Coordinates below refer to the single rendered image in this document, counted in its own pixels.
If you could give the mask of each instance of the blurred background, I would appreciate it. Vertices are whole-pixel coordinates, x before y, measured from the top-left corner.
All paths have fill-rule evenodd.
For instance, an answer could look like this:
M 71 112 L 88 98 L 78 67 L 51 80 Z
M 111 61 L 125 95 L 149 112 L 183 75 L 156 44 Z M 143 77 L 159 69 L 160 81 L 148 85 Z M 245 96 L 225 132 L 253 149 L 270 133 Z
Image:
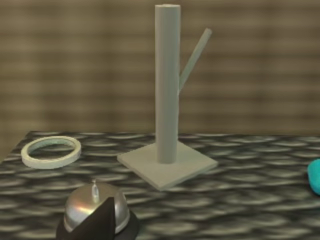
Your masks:
M 0 155 L 28 131 L 154 132 L 155 4 L 181 4 L 180 133 L 320 133 L 319 0 L 1 0 Z

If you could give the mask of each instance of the white ring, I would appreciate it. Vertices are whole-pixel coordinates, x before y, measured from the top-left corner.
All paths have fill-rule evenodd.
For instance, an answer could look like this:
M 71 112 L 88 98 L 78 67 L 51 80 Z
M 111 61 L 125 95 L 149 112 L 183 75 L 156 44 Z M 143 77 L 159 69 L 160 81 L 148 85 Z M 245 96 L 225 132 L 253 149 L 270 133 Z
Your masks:
M 29 154 L 36 149 L 45 146 L 63 144 L 74 148 L 68 155 L 55 158 L 55 159 L 37 159 L 31 157 Z M 69 136 L 48 136 L 34 140 L 25 145 L 21 150 L 22 162 L 33 169 L 57 169 L 71 164 L 79 159 L 81 154 L 81 143 Z

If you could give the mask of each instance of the cylindrical post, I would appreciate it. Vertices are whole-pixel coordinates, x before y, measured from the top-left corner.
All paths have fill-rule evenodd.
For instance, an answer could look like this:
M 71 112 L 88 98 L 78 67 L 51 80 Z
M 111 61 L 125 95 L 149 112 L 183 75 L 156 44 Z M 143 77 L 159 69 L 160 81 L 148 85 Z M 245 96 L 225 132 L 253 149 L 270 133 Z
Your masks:
M 177 160 L 180 72 L 180 5 L 155 6 L 155 143 L 157 161 Z

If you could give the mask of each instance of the table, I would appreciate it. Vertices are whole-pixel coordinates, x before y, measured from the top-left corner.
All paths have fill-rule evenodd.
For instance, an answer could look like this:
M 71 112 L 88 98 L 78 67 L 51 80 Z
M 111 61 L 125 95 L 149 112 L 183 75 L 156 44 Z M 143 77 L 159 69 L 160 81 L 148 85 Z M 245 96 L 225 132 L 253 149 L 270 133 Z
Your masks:
M 56 170 L 26 167 L 21 148 L 46 136 L 78 139 L 81 158 Z M 320 197 L 310 191 L 306 174 L 320 156 L 320 136 L 181 134 L 181 142 L 219 166 L 165 192 L 116 158 L 154 139 L 126 132 L 29 132 L 0 167 L 0 239 L 53 239 L 68 195 L 92 178 L 124 191 L 142 224 L 138 240 L 320 239 Z M 63 151 L 56 146 L 36 154 Z

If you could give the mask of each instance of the bell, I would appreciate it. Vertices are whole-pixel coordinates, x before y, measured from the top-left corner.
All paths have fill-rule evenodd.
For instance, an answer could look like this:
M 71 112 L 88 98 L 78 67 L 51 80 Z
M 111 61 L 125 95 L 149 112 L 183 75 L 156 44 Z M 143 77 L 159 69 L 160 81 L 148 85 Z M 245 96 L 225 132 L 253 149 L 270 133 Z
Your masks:
M 97 213 L 104 215 L 102 206 L 106 205 L 109 200 L 112 200 L 112 204 L 108 205 L 108 209 L 114 206 L 114 211 L 112 210 L 114 218 L 112 223 L 101 220 L 101 226 L 105 225 L 106 229 L 112 226 L 115 234 L 114 240 L 134 240 L 139 232 L 139 221 L 136 215 L 129 210 L 125 195 L 119 188 L 95 180 L 91 184 L 77 188 L 70 194 L 65 204 L 63 219 L 56 231 L 56 239 L 67 239 L 68 235 L 74 234 L 75 230 L 79 232 L 79 229 L 83 228 L 84 223 L 87 223 L 88 220 L 97 221 L 92 220 L 92 217 L 97 216 Z M 85 225 L 92 226 L 89 227 L 92 230 L 85 230 L 86 233 L 92 231 L 93 236 L 97 235 L 95 232 L 97 230 L 94 230 L 95 227 L 92 224 Z

